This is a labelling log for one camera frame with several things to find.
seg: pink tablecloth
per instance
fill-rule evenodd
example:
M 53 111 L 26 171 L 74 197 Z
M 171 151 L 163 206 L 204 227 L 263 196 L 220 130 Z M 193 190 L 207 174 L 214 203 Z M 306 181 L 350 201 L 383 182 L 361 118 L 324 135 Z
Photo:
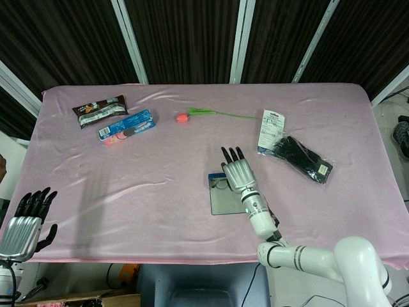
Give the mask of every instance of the pink tablecloth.
M 149 108 L 157 126 L 106 147 L 80 130 L 71 110 L 123 94 L 130 114 Z M 260 120 L 221 115 L 176 123 L 187 107 L 286 115 L 286 130 L 335 161 L 325 186 L 289 164 L 257 154 Z M 28 191 L 58 197 L 42 237 L 59 226 L 35 261 L 226 264 L 257 260 L 245 214 L 212 216 L 207 175 L 221 171 L 221 146 L 240 146 L 259 189 L 291 244 L 332 249 L 369 239 L 381 258 L 409 266 L 409 216 L 365 91 L 354 84 L 60 86 L 44 93 L 8 218 Z

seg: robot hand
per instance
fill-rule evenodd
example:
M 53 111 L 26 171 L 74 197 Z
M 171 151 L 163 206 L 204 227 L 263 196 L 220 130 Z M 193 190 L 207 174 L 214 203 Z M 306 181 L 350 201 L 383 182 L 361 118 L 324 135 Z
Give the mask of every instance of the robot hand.
M 222 163 L 222 169 L 226 174 L 230 189 L 242 195 L 241 201 L 249 215 L 254 231 L 263 240 L 285 242 L 277 229 L 278 220 L 261 198 L 259 191 L 255 190 L 256 177 L 249 163 L 244 159 L 241 149 L 236 147 L 237 154 L 232 148 L 229 148 L 229 151 L 231 157 L 228 151 L 222 147 L 223 155 L 227 161 L 227 164 Z
M 50 190 L 47 187 L 33 195 L 28 193 L 20 200 L 0 242 L 0 260 L 25 262 L 52 243 L 57 234 L 57 224 L 51 226 L 45 240 L 38 242 L 51 202 L 57 196 L 57 191 L 54 191 L 46 197 Z

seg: white robotic arm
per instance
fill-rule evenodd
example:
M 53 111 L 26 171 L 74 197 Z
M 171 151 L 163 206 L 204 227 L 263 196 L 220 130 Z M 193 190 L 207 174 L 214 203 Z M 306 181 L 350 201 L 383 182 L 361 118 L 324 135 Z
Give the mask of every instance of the white robotic arm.
M 362 237 L 340 240 L 334 252 L 289 246 L 277 229 L 278 220 L 256 190 L 256 177 L 240 148 L 237 154 L 222 147 L 222 163 L 229 186 L 242 195 L 242 203 L 257 235 L 267 242 L 258 248 L 265 267 L 288 267 L 334 280 L 345 285 L 348 307 L 390 307 L 387 294 L 392 288 L 388 272 L 372 244 Z

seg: orange object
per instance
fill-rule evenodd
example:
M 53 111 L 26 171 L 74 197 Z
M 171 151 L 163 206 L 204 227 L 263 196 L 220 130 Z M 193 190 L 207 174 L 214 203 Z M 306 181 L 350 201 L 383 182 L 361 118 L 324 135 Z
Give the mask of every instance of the orange object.
M 178 115 L 176 115 L 176 121 L 178 123 L 187 123 L 189 121 L 189 114 L 179 113 Z
M 120 272 L 120 279 L 129 283 L 141 268 L 140 264 L 124 264 Z

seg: cardboard box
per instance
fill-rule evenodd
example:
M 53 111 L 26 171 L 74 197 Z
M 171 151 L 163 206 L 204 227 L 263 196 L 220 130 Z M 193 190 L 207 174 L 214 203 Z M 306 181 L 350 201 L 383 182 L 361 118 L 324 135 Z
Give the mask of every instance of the cardboard box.
M 141 307 L 140 294 L 123 294 L 123 292 L 118 292 L 115 290 L 99 290 L 85 293 L 65 294 L 46 299 L 32 299 L 21 303 L 16 303 L 15 305 L 21 307 L 36 307 L 37 304 L 80 302 L 88 299 L 100 300 L 102 307 Z

